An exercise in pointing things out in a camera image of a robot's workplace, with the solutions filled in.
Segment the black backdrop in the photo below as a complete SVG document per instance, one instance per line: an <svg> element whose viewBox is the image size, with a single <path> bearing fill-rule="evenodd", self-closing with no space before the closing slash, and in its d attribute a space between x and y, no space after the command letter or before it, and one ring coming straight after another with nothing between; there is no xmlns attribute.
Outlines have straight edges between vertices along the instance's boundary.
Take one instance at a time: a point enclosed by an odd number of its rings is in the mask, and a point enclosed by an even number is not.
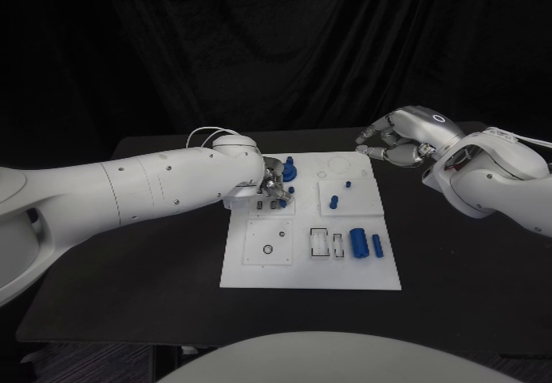
<svg viewBox="0 0 552 383"><path fill-rule="evenodd" d="M547 1L0 7L0 165L104 160L125 136L203 125L362 126L409 104L552 139Z"/></svg>

